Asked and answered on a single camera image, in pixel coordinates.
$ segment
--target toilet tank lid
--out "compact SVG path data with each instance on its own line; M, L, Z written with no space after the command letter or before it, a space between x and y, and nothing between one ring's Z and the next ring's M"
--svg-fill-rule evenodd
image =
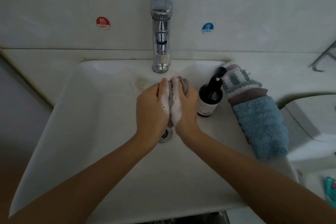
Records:
M336 94L300 98L286 108L311 138L336 141Z

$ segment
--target chrome faucet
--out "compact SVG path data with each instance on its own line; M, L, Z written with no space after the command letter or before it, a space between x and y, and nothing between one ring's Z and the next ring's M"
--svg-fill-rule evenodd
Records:
M170 18L173 14L171 0L150 0L153 27L153 71L165 73L170 66Z

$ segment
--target hand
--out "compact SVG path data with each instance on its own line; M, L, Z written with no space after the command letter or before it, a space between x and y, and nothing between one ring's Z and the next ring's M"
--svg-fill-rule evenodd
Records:
M163 78L143 91L136 100L136 135L153 149L167 128L169 120L169 85Z
M183 87L179 78L173 79L174 104L171 108L172 121L175 131L181 137L184 143L187 142L193 134L199 133L197 124L196 104L198 92L193 86L188 85L188 92L183 93Z

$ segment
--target dark soap bottle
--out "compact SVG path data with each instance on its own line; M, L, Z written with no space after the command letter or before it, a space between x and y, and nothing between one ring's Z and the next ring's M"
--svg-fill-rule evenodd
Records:
M210 82L204 84L198 92L197 114L203 117L212 115L217 105L223 98L221 77L226 73L224 67L219 67Z

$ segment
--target ceramic wash basin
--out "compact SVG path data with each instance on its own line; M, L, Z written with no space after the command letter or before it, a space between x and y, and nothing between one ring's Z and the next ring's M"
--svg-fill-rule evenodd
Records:
M137 96L163 77L180 74L199 89L221 61L172 60L165 74L152 71L152 60L87 61L67 82L11 205L13 214L126 142L136 131ZM227 102L200 128L216 140L254 158ZM295 175L287 158L267 162ZM139 223L214 212L245 205L219 175L175 134L158 144L99 204L87 223Z

